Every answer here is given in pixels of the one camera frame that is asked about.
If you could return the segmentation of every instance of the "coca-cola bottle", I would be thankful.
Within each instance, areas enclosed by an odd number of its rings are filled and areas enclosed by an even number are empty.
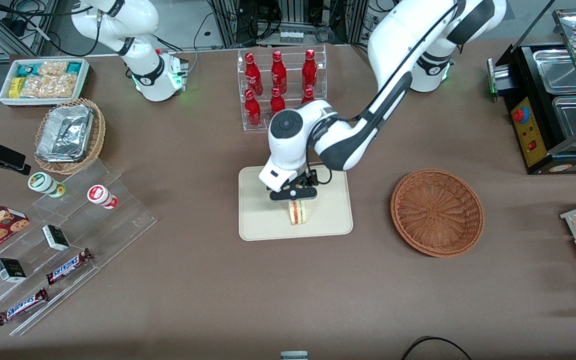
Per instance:
[[[282,61],[282,52],[272,51],[272,86],[278,87],[282,94],[288,91],[288,76],[286,75],[286,65]]]
[[[270,99],[270,109],[272,114],[277,114],[278,112],[286,109],[286,101],[282,97],[282,92],[279,87],[275,86],[272,88],[272,98]]]
[[[315,100],[315,98],[313,97],[313,88],[308,87],[303,91],[303,98],[301,100],[301,104],[306,104],[309,101],[313,101]]]
[[[254,94],[261,96],[264,93],[264,86],[261,84],[261,71],[255,63],[255,56],[249,52],[244,56],[246,60],[246,82],[248,88],[254,91]]]
[[[261,108],[259,107],[259,102],[255,98],[255,94],[251,89],[246,89],[244,92],[246,96],[246,102],[244,102],[244,107],[246,108],[246,116],[250,126],[254,128],[261,125]]]
[[[317,86],[317,64],[315,63],[315,50],[309,48],[306,50],[306,61],[301,68],[301,87],[303,91]]]

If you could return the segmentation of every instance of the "emergency stop button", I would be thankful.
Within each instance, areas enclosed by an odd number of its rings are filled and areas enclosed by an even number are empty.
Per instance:
[[[526,121],[530,118],[530,110],[528,107],[522,106],[517,110],[512,112],[512,120],[516,121],[519,124],[525,124]]]

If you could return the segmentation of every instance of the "brown tablecloth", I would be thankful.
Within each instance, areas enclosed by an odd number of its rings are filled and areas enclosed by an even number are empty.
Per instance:
[[[202,52],[187,91],[161,103],[119,57],[90,57],[101,157],[160,220],[28,333],[0,331],[0,359],[398,359],[423,335],[479,359],[576,358],[576,248],[558,217],[576,208],[576,175],[526,175],[506,109],[486,95],[485,60],[507,45],[468,44],[437,91],[405,98],[347,173],[350,234],[254,243],[238,236],[238,172],[269,150],[242,130],[236,51]],[[328,58],[328,99],[354,116],[377,90],[368,62],[348,46]],[[0,143],[35,170],[45,112],[0,109]],[[480,196],[485,230],[465,255],[422,255],[393,226],[395,184],[426,167]],[[38,197],[0,170],[0,205]],[[410,359],[459,357],[426,342]]]

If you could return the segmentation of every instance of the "wicker basket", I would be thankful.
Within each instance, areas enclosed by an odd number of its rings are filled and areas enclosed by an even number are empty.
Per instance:
[[[461,178],[437,169],[402,178],[392,193],[390,214],[410,246],[438,258],[470,250],[484,228],[477,194]]]
[[[80,162],[47,162],[40,160],[35,155],[34,159],[37,161],[37,164],[39,164],[39,167],[45,171],[50,171],[51,173],[58,173],[62,175],[71,175],[90,162],[93,162],[99,157],[99,153],[101,153],[101,148],[104,145],[104,136],[106,135],[106,121],[104,119],[104,114],[101,113],[99,107],[97,107],[94,102],[87,100],[86,98],[78,98],[77,100],[64,102],[57,105],[57,107],[74,107],[75,105],[86,105],[94,111],[93,127],[90,130],[90,140],[88,141],[87,155]],[[37,131],[37,135],[34,137],[35,146],[39,146],[39,141],[42,138],[42,134],[44,133],[44,126],[46,125],[46,120],[48,119],[48,114],[50,114],[50,112],[48,112],[46,116],[43,117],[43,121],[41,122],[41,125],[39,125],[39,131]]]

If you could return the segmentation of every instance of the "white robotic arm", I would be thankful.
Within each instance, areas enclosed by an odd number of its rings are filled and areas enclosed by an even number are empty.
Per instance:
[[[73,6],[92,8],[71,15],[78,32],[98,38],[121,56],[144,98],[163,101],[185,86],[188,64],[158,54],[146,35],[157,30],[160,17],[149,0],[86,0]]]
[[[361,114],[346,119],[325,100],[277,112],[270,121],[270,158],[259,179],[272,201],[312,199],[315,171],[308,146],[327,168],[347,171],[364,155],[409,89],[432,91],[457,45],[498,25],[506,0],[403,0],[370,36],[368,58],[379,92]],[[355,126],[349,122],[357,121]]]

